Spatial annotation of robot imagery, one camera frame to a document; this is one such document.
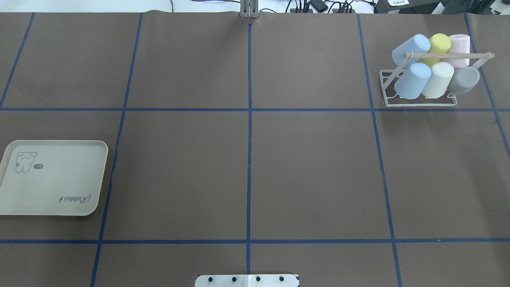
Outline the pink plastic cup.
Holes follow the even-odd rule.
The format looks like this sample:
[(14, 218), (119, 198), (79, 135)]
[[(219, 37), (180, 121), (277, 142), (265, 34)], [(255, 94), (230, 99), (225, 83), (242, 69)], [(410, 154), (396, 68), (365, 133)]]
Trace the pink plastic cup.
[[(470, 36), (466, 34), (456, 34), (449, 36), (451, 40), (451, 46), (448, 50), (448, 54), (470, 54), (471, 44)], [(448, 59), (448, 63), (452, 65), (454, 69), (468, 67), (470, 59), (468, 58), (457, 58)]]

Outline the aluminium frame post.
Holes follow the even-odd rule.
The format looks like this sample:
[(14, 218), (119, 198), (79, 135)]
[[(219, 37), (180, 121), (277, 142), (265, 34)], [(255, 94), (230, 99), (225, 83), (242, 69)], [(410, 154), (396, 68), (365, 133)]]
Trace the aluminium frame post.
[(240, 18), (258, 18), (260, 15), (259, 0), (239, 0)]

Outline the light blue cup front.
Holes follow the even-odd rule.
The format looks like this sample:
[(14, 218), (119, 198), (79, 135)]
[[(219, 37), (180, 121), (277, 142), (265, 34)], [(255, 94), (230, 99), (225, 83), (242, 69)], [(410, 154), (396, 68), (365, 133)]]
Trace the light blue cup front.
[(404, 54), (411, 52), (413, 54), (423, 54), (427, 53), (430, 48), (430, 40), (422, 34), (416, 34), (392, 51), (392, 59), (395, 62), (395, 65), (398, 67), (404, 60)]

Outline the white serving tray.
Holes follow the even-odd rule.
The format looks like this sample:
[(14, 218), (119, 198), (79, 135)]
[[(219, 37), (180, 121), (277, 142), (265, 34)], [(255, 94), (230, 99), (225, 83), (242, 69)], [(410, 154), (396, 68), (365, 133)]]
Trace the white serving tray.
[(3, 216), (89, 216), (109, 148), (100, 140), (15, 140), (1, 160)]

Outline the grey plastic cup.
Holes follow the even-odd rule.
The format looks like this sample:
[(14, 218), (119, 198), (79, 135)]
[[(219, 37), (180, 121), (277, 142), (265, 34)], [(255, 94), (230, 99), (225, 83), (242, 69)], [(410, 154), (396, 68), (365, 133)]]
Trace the grey plastic cup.
[(462, 67), (456, 69), (448, 85), (448, 91), (455, 95), (466, 94), (477, 85), (480, 79), (478, 69), (474, 67)]

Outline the light blue cup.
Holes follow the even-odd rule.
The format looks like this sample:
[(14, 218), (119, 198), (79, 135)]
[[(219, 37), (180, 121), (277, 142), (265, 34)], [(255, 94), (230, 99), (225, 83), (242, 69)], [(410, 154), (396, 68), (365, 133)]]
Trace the light blue cup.
[(431, 68), (424, 63), (412, 64), (395, 82), (394, 89), (401, 98), (418, 98), (432, 74)]
[(413, 54), (423, 54), (427, 53), (430, 48), (430, 40), (422, 34), (416, 34), (392, 51), (392, 59), (395, 62), (395, 65), (398, 67), (404, 60), (404, 54), (411, 52)]

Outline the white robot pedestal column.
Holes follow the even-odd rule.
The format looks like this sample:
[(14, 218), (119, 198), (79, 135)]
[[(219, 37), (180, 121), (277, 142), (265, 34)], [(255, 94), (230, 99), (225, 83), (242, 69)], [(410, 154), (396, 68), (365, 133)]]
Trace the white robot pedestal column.
[(200, 275), (195, 287), (299, 287), (295, 274), (228, 274)]

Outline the cream plastic cup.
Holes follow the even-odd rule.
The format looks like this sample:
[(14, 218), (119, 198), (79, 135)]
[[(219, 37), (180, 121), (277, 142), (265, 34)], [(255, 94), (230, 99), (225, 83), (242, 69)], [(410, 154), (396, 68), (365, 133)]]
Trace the cream plastic cup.
[(448, 89), (454, 74), (454, 67), (450, 63), (440, 61), (432, 65), (431, 71), (432, 74), (422, 94), (426, 98), (440, 98)]

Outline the yellow plastic cup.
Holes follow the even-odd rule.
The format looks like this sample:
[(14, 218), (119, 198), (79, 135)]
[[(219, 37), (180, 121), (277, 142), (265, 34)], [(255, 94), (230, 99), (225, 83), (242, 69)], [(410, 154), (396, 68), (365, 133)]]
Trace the yellow plastic cup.
[[(451, 48), (452, 40), (445, 34), (435, 34), (429, 38), (430, 49), (428, 54), (445, 54)], [(441, 61), (441, 58), (420, 58), (419, 63), (424, 63), (429, 67)]]

